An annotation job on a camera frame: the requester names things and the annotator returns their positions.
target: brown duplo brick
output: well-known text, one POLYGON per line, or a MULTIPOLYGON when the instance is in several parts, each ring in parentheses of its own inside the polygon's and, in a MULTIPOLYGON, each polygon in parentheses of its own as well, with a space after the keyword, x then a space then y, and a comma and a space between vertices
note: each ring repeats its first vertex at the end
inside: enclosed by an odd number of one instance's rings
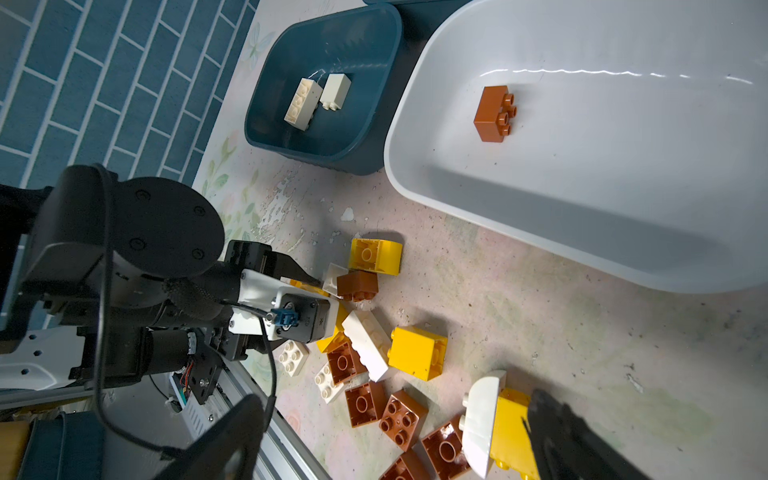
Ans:
POLYGON ((518 114, 515 96, 506 85, 485 87, 475 114, 475 128, 480 140, 501 142, 511 132, 509 120, 518 114))
POLYGON ((366 366, 360 362, 360 355, 352 348, 350 342, 343 343, 339 348, 328 352, 327 355, 334 385, 368 371, 366 366))
POLYGON ((379 480, 429 480, 430 475, 424 468, 419 456, 413 450, 400 455, 395 463, 389 466, 379 480))
POLYGON ((400 390, 389 397, 379 428, 407 452, 419 439, 427 412, 405 390, 400 390))
POLYGON ((462 452, 462 431, 458 429, 457 415, 450 422, 422 439, 432 467, 440 480, 451 480, 469 470, 467 458, 462 452))
POLYGON ((382 418, 386 395, 381 383, 368 382, 344 392, 346 408, 352 427, 359 427, 382 418))
POLYGON ((357 270, 337 277, 336 286, 339 296, 347 302, 370 300, 379 292, 379 277, 357 270))

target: blue tiled wall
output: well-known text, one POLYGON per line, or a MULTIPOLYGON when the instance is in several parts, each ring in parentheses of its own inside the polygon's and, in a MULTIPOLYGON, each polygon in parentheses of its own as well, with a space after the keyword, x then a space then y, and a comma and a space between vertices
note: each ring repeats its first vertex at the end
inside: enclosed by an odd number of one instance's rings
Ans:
POLYGON ((98 162, 191 185, 257 4, 0 0, 0 184, 98 162))

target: white plastic bin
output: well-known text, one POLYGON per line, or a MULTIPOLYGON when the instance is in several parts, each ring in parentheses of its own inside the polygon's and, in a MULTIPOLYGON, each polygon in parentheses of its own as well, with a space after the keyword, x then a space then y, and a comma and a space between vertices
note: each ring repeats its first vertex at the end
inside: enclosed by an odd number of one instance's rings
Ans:
POLYGON ((385 166, 408 198, 640 285, 768 280, 768 4, 475 0, 429 40, 385 166), (472 123, 505 84, 500 144, 472 123))

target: white curved brick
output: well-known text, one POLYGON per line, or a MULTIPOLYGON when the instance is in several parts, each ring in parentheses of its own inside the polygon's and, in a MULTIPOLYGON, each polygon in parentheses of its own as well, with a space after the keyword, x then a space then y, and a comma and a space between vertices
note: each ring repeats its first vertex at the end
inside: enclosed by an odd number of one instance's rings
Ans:
POLYGON ((342 326, 352 348, 360 355, 360 362, 368 369, 370 379, 378 382, 390 377, 394 369, 389 366, 387 352, 392 348, 392 340, 373 313, 355 310, 342 326))

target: wall tile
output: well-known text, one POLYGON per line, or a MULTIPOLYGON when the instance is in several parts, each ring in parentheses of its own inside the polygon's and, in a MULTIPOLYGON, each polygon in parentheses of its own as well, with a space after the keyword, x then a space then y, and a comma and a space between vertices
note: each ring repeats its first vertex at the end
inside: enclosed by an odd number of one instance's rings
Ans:
POLYGON ((123 35, 146 46, 161 0, 134 0, 123 24, 123 35))
POLYGON ((112 61, 98 95, 98 100, 118 110, 123 109, 125 98, 131 89, 136 69, 141 59, 141 50, 122 38, 114 48, 112 61))
POLYGON ((216 86, 216 96, 218 98, 224 98, 224 95, 227 93, 227 87, 230 86, 232 74, 237 66, 237 61, 240 59, 240 53, 243 50, 243 45, 245 45, 245 39, 248 36, 252 21, 253 10, 246 8, 243 20, 240 22, 240 28, 237 29, 235 34, 235 42, 232 45, 232 50, 230 50, 230 56, 227 57, 227 63, 223 66, 223 71, 221 72, 221 79, 219 79, 219 83, 216 86))
POLYGON ((116 34, 125 0, 95 0, 85 20, 78 48, 99 61, 104 61, 116 34))
POLYGON ((174 130, 176 119, 179 117, 179 112, 181 112, 181 104, 184 103, 184 96, 187 94, 189 86, 190 82, 180 75, 170 74, 160 107, 154 116, 153 127, 167 134, 174 130))
POLYGON ((27 167, 27 157, 0 150, 0 179, 5 185, 18 187, 27 167))
POLYGON ((200 148, 203 151, 205 150, 205 147, 208 145, 210 132, 214 130, 214 124, 216 123, 216 118, 219 116, 220 109, 221 102, 216 98, 212 99, 210 101, 210 106, 208 107, 208 113, 203 119, 203 127, 200 129, 200 136, 197 137, 195 147, 200 148))
POLYGON ((221 13, 237 25, 237 19, 240 18, 240 12, 243 10, 243 3, 243 0, 226 0, 221 7, 221 13))
POLYGON ((187 164, 187 171, 184 172, 184 177, 181 179, 182 184, 187 185, 188 187, 192 186, 192 182, 194 182, 194 177, 197 175, 197 169, 200 168, 200 162, 202 160, 202 153, 192 151, 192 155, 190 156, 190 163, 187 164))
POLYGON ((38 0, 0 0, 0 5, 27 20, 35 16, 38 0))
POLYGON ((226 23, 222 18, 216 21, 214 33, 210 37, 206 53, 219 65, 224 62, 224 56, 227 55, 227 47, 230 46, 230 39, 235 29, 226 23))
POLYGON ((101 67, 94 62, 73 56, 51 120, 79 130, 100 73, 101 67))
POLYGON ((141 69, 139 83, 153 92, 159 92, 165 79, 165 72, 170 67, 170 60, 174 56, 178 37, 163 25, 157 27, 152 40, 147 60, 141 69))
POLYGON ((152 115, 155 101, 156 98, 146 91, 139 88, 134 90, 134 96, 131 104, 128 105, 115 145, 127 151, 138 152, 141 138, 149 125, 149 117, 152 115))
POLYGON ((126 155, 121 151, 113 150, 112 155, 109 157, 107 163, 107 169, 118 174, 120 181, 126 181, 128 175, 131 174, 131 168, 134 167, 134 158, 131 155, 126 155))
POLYGON ((116 114, 95 106, 74 162, 84 165, 103 163, 107 157, 109 142, 112 140, 112 132, 117 125, 116 114))
POLYGON ((144 145, 144 151, 141 152, 139 164, 136 167, 134 178, 136 177, 155 177, 157 169, 163 162, 165 147, 168 145, 168 139, 156 132, 149 132, 147 143, 144 145))
POLYGON ((214 24, 218 8, 218 0, 197 0, 197 7, 192 14, 187 35, 181 44, 175 65, 181 73, 189 78, 192 78, 194 74, 197 59, 203 52, 203 46, 214 24))
MULTIPOLYGON (((84 5, 85 1, 73 0, 78 5, 84 5)), ((122 31, 132 41, 146 46, 148 50, 144 67, 138 75, 138 65, 143 52, 123 39, 116 41, 114 54, 110 62, 104 66, 106 72, 102 72, 99 65, 82 55, 77 53, 73 55, 66 78, 62 78, 64 83, 56 105, 53 106, 51 120, 79 130, 83 134, 75 157, 76 163, 103 163, 109 154, 108 168, 117 172, 122 180, 130 174, 134 163, 137 167, 136 176, 155 176, 168 149, 167 164, 177 170, 184 168, 184 162, 189 155, 190 161, 181 181, 192 184, 200 166, 202 154, 195 151, 190 153, 190 149, 193 142, 201 149, 206 147, 221 108, 219 101, 211 100, 208 111, 204 112, 205 105, 213 89, 216 89, 222 97, 226 93, 253 20, 253 10, 245 8, 242 25, 237 31, 233 31, 234 29, 226 21, 216 16, 220 1, 223 1, 222 15, 233 23, 237 23, 246 0, 198 0, 194 12, 189 11, 192 3, 190 0, 168 0, 162 14, 159 12, 162 0, 132 0, 131 7, 125 12, 126 19, 122 31), (161 99, 156 99, 137 89, 129 105, 126 99, 134 76, 140 79, 139 82, 143 86, 159 93, 165 75, 171 67, 170 60, 174 49, 181 41, 171 31, 159 25, 155 38, 149 42, 151 28, 158 15, 162 15, 163 20, 178 31, 184 29, 187 18, 190 20, 188 35, 183 45, 179 47, 177 60, 177 67, 183 74, 190 77, 194 75, 209 35, 206 53, 214 61, 225 65, 225 72, 216 83, 218 68, 211 61, 203 61, 194 84, 190 84, 178 74, 171 73, 161 99), (233 35, 235 40, 227 56, 227 46, 233 35), (90 121, 84 124, 84 115, 101 73, 104 73, 104 79, 97 92, 98 100, 125 113, 125 119, 116 140, 117 146, 130 151, 138 148, 147 129, 155 101, 160 102, 154 119, 156 128, 172 133, 179 119, 179 127, 174 138, 168 139, 161 134, 150 132, 144 151, 138 160, 118 151, 108 152, 109 142, 117 127, 119 115, 95 105, 90 121), (195 133, 199 122, 181 112, 184 97, 188 91, 190 97, 185 108, 203 118, 200 135, 196 140, 195 133)), ((77 48, 97 60, 105 61, 109 46, 118 34, 116 30, 120 17, 124 14, 125 2, 126 0, 93 0, 90 13, 84 19, 84 28, 77 42, 77 48)), ((38 0, 0 0, 0 5, 16 15, 31 20, 38 0)), ((63 61, 74 41, 77 23, 83 14, 65 0, 48 0, 46 9, 39 13, 41 13, 41 24, 37 38, 31 44, 27 66, 50 78, 57 78, 65 68, 63 61)), ((34 75, 23 73, 13 100, 4 99, 11 76, 18 67, 18 58, 27 32, 26 25, 15 20, 14 17, 0 13, 0 101, 5 102, 2 108, 7 108, 9 113, 3 131, 0 131, 0 143, 29 152, 36 138, 41 142, 37 158, 33 164, 29 165, 31 174, 28 186, 43 187, 57 181, 71 156, 74 144, 77 143, 77 135, 53 125, 42 125, 42 118, 54 86, 34 75)), ((18 185, 28 162, 26 157, 0 151, 0 183, 18 185)), ((167 170, 161 175, 178 176, 167 170)), ((45 312, 39 311, 36 319, 40 324, 45 321, 45 312)))
POLYGON ((0 133, 0 144, 32 152, 32 145, 51 99, 53 85, 29 73, 23 73, 8 118, 0 133))
POLYGON ((61 171, 67 167, 69 154, 77 139, 77 135, 49 126, 35 159, 27 188, 36 189, 56 185, 61 171))
POLYGON ((197 72, 197 79, 195 79, 192 86, 192 93, 190 93, 190 97, 187 100, 186 111, 196 117, 203 117, 205 104, 208 102, 208 98, 210 98, 210 94, 214 89, 214 83, 218 74, 219 68, 211 63, 210 60, 204 58, 200 71, 197 72))
POLYGON ((56 80, 79 19, 80 11, 72 5, 49 0, 29 49, 27 66, 56 80))
POLYGON ((0 99, 5 98, 5 91, 11 82, 13 70, 18 61, 19 52, 27 38, 27 26, 17 22, 4 13, 0 13, 0 99))
POLYGON ((176 170, 184 168, 184 162, 187 161, 187 154, 190 153, 194 135, 197 133, 198 122, 189 115, 181 115, 179 128, 176 130, 174 142, 170 145, 168 157, 165 164, 176 170))
POLYGON ((192 0, 168 0, 163 11, 163 22, 181 33, 184 30, 184 23, 187 21, 191 6, 192 0))
POLYGON ((171 180, 179 181, 179 174, 175 174, 172 171, 169 170, 160 170, 160 176, 163 178, 170 178, 171 180))

